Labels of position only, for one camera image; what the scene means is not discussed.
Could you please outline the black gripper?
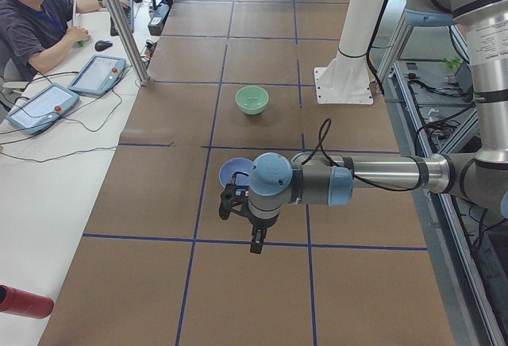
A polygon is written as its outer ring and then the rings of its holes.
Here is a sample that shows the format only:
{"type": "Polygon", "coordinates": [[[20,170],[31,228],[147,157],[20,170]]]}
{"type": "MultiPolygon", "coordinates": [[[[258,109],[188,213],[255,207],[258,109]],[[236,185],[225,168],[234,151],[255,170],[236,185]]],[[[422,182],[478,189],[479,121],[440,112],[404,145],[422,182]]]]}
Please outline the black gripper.
{"type": "MultiPolygon", "coordinates": [[[[250,221],[253,215],[248,208],[248,187],[237,186],[227,183],[221,194],[221,202],[218,209],[219,217],[222,220],[228,220],[231,213],[245,217],[250,221]]],[[[263,251],[265,239],[265,229],[257,226],[252,227],[252,239],[250,244],[250,252],[253,254],[261,254],[263,251]]]]}

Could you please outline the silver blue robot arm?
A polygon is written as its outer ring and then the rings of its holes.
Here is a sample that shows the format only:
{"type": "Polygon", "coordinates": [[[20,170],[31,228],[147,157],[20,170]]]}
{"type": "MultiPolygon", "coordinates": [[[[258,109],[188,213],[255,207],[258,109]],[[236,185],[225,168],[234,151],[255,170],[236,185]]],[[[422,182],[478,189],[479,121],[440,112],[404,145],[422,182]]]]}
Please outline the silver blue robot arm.
{"type": "Polygon", "coordinates": [[[473,154],[375,158],[329,156],[322,146],[287,159],[264,153],[229,173],[219,217],[231,213],[252,224],[251,252],[285,204],[344,206],[358,186],[450,194],[501,215],[507,213],[507,0],[408,0],[422,24],[454,21],[466,31],[481,148],[473,154]]]}

